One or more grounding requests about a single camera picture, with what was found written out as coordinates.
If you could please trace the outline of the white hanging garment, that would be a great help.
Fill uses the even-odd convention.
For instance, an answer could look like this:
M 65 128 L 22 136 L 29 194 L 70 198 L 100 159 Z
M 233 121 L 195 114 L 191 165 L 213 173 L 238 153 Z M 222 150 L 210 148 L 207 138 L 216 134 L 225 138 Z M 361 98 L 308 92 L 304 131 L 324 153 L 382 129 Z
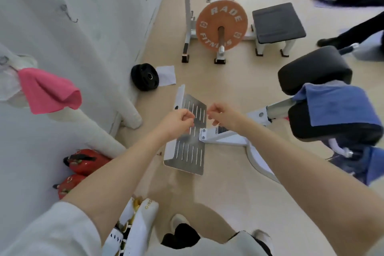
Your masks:
M 38 68 L 38 62 L 29 55 L 15 54 L 0 43 L 0 102 L 7 102 L 22 92 L 18 71 Z

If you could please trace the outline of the blue towel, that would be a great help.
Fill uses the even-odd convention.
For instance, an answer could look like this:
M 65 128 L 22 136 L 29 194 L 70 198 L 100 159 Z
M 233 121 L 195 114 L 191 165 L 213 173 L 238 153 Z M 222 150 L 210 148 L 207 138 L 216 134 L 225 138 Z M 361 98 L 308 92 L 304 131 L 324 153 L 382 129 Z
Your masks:
M 382 126 L 366 92 L 356 86 L 307 83 L 293 100 L 307 101 L 312 127 L 347 123 Z

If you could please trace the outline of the person's right hand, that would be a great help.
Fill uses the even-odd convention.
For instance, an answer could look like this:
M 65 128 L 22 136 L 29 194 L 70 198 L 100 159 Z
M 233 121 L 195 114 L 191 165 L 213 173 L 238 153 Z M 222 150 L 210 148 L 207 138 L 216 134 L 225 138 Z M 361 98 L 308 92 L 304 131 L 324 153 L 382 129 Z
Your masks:
M 248 118 L 227 103 L 223 104 L 223 113 L 220 124 L 217 127 L 224 127 L 230 131 L 244 135 Z

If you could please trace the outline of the person's white shoe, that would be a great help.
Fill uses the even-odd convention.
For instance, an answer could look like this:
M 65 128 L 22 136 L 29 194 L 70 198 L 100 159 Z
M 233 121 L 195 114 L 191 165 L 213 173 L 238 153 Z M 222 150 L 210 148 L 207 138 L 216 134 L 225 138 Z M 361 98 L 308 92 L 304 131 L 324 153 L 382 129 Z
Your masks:
M 188 227 L 190 227 L 190 223 L 189 223 L 189 221 L 185 218 L 185 216 L 183 216 L 183 215 L 181 215 L 181 214 L 175 214 L 175 215 L 171 218 L 171 220 L 170 220 L 170 229 L 171 229 L 171 232 L 174 234 L 176 228 L 177 228 L 179 225 L 182 225 L 182 224 L 185 224 L 185 225 L 187 225 Z

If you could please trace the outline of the white box with gold items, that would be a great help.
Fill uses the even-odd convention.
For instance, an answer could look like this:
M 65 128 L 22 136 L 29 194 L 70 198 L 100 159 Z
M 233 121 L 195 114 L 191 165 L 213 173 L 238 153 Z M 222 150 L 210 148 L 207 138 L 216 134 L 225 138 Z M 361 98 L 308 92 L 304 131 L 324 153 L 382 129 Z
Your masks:
M 144 256 L 159 204 L 132 197 L 102 248 L 102 256 Z

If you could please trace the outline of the person's right forearm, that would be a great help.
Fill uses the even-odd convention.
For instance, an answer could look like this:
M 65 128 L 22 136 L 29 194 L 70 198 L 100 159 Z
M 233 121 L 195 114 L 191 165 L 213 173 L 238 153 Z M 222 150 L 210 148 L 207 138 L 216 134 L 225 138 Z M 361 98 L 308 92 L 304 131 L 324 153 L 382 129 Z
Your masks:
M 384 199 L 326 160 L 240 116 L 247 137 L 338 256 L 384 256 Z

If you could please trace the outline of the large orange weight plate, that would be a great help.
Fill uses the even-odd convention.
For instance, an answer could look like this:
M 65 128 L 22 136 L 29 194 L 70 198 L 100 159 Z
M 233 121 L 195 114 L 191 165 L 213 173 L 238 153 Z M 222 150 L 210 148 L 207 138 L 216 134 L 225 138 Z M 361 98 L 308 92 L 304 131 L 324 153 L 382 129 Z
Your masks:
M 243 7 L 233 0 L 209 3 L 196 20 L 196 36 L 207 49 L 223 54 L 237 46 L 248 30 Z

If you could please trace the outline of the small black weight plate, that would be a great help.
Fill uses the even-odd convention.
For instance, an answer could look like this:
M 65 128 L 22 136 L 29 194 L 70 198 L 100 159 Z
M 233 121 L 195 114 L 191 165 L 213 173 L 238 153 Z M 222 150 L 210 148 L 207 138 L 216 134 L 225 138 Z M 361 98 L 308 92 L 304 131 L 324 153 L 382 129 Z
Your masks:
M 137 64 L 131 69 L 133 84 L 142 92 L 155 90 L 159 87 L 159 75 L 156 69 L 148 63 Z

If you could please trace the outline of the red fire extinguisher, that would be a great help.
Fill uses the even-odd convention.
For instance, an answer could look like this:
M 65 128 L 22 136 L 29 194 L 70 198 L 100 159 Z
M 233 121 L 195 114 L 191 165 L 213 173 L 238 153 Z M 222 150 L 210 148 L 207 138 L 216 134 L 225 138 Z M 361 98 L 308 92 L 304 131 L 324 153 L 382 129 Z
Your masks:
M 109 157 L 92 149 L 78 150 L 63 159 L 63 163 L 69 167 L 73 173 L 82 176 L 89 176 L 110 161 L 111 159 Z
M 52 187 L 57 191 L 59 200 L 62 200 L 72 189 L 74 189 L 85 178 L 86 176 L 83 175 L 72 174 L 60 184 L 54 184 Z

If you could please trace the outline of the person's black trousers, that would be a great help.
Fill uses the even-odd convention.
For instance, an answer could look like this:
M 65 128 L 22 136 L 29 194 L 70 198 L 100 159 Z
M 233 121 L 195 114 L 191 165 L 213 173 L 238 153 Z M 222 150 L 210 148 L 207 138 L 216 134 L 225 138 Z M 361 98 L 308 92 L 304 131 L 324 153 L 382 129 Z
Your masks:
M 179 224 L 174 233 L 164 235 L 161 245 L 171 249 L 184 249 L 192 247 L 201 239 L 197 231 L 189 224 Z

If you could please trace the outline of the person's left forearm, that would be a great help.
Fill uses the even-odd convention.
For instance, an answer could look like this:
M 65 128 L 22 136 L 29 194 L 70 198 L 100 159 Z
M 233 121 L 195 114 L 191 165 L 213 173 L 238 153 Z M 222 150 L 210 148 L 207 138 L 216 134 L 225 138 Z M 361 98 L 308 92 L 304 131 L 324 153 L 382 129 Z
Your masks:
M 104 244 L 159 149 L 189 129 L 157 127 L 83 180 L 64 201 L 83 211 Z

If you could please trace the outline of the black square seat pad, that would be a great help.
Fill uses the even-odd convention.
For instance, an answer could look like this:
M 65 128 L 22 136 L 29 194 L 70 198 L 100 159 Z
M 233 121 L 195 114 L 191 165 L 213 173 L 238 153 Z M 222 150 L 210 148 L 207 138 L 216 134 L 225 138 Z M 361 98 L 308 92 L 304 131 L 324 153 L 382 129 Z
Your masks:
M 306 37 L 306 31 L 291 2 L 252 12 L 257 41 L 260 44 L 296 40 Z

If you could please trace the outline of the person's white shirt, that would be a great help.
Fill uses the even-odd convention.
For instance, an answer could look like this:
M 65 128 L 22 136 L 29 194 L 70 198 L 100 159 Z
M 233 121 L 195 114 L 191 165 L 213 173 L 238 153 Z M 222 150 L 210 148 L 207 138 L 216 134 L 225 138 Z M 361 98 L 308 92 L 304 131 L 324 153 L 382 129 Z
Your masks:
M 33 221 L 1 256 L 102 256 L 102 246 L 90 218 L 76 206 L 60 201 Z M 184 249 L 154 245 L 145 256 L 268 255 L 250 234 L 242 231 L 225 244 L 202 238 Z

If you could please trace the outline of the white padded pole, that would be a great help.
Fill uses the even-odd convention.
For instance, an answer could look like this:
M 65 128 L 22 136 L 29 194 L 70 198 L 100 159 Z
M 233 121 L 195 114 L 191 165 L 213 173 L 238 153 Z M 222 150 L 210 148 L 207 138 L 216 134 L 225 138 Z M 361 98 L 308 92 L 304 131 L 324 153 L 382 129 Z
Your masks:
M 77 134 L 85 140 L 85 144 L 109 158 L 116 158 L 126 152 L 126 148 L 114 137 L 84 114 L 80 109 L 64 108 L 47 116 L 57 122 L 74 123 Z
M 119 88 L 118 83 L 113 79 L 108 70 L 107 63 L 95 54 L 95 71 L 98 73 L 98 89 L 110 105 L 121 114 L 126 127 L 137 129 L 142 125 L 142 117 L 131 102 Z

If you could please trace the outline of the metal wall hook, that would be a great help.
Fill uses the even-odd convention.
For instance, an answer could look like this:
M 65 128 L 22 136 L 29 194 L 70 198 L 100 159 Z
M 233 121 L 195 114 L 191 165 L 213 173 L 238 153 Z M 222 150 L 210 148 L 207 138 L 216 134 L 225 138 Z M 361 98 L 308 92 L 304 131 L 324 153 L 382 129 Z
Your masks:
M 60 6 L 60 10 L 65 14 L 68 19 L 73 23 L 78 23 L 78 19 L 73 19 L 69 13 L 68 6 L 66 4 L 62 4 Z

